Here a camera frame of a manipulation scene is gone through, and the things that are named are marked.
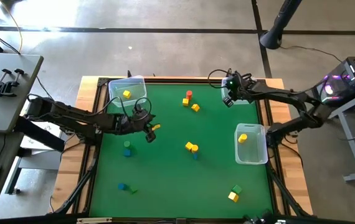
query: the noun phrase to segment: red block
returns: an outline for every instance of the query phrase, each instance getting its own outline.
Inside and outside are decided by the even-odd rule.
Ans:
[[[186,92],[186,98],[191,100],[191,98],[192,98],[192,91],[191,90]]]

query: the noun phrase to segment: gray desk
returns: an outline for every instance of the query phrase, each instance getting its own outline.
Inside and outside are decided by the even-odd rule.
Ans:
[[[2,169],[0,173],[0,193],[24,137],[23,133],[13,133],[11,131],[16,125],[26,96],[34,84],[42,62],[42,56],[0,54],[0,77],[4,68],[12,72],[20,68],[26,73],[26,75],[18,79],[20,85],[13,88],[13,92],[17,95],[16,97],[0,97],[0,166]],[[12,81],[14,77],[15,75],[6,75],[3,82]],[[5,136],[6,143],[1,152]]]

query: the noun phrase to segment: plastic bin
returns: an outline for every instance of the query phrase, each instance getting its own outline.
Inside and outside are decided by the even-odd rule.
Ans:
[[[131,96],[129,99],[126,99],[123,96],[125,90],[130,91]],[[136,100],[141,97],[147,97],[146,85],[144,83],[144,78],[140,75],[122,78],[119,80],[110,81],[108,84],[108,91],[110,92],[110,99],[119,96],[123,102],[123,106],[129,106],[136,103]],[[146,102],[146,99],[140,100],[139,103]],[[117,107],[122,107],[121,101],[115,99],[112,102]]]
[[[226,86],[227,77],[222,79],[222,86]],[[226,88],[221,88],[222,90],[222,99],[226,96],[229,96],[229,90]],[[247,100],[236,100],[233,101],[233,105],[249,104]]]
[[[239,143],[241,134],[247,140]],[[238,164],[259,165],[268,161],[265,128],[260,124],[238,124],[234,133],[235,161]]]

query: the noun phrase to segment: green table surface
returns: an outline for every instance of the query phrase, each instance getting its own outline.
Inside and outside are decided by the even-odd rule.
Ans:
[[[220,89],[209,85],[146,84],[153,124],[160,123],[156,139],[147,143],[144,133],[125,136],[104,134],[90,207],[91,217],[241,218],[272,210],[265,166],[235,162],[234,131],[239,123],[257,123],[255,104],[226,107]],[[190,105],[182,105],[192,90]],[[126,107],[131,114],[132,106]],[[111,104],[108,112],[120,112]],[[130,141],[133,156],[123,156]],[[185,149],[199,146],[199,158]],[[137,193],[118,190],[124,183]],[[234,203],[228,195],[242,187]]]

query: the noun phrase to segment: yellow block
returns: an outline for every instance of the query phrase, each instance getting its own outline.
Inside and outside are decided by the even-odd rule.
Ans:
[[[237,202],[239,200],[239,196],[234,193],[234,192],[230,192],[229,194],[229,198],[233,201],[233,202]]]
[[[122,95],[123,95],[123,97],[125,97],[126,99],[129,99],[131,94],[130,94],[130,91],[125,90]]]
[[[183,106],[189,106],[189,99],[183,98]]]
[[[188,143],[186,144],[186,149],[187,149],[188,151],[191,151],[192,147],[193,147],[193,144],[191,144],[191,142],[188,142]]]
[[[198,112],[198,110],[200,109],[200,106],[198,106],[198,104],[193,104],[191,106],[191,109],[193,109],[195,112]]]
[[[247,135],[246,134],[241,134],[239,137],[239,143],[243,143],[247,140]]]
[[[158,128],[160,128],[161,127],[161,125],[160,124],[156,124],[156,125],[154,125],[154,127],[153,128],[151,128],[153,131],[155,131],[155,130],[157,130]]]
[[[198,145],[193,145],[193,146],[191,147],[191,152],[192,152],[192,153],[198,152]]]

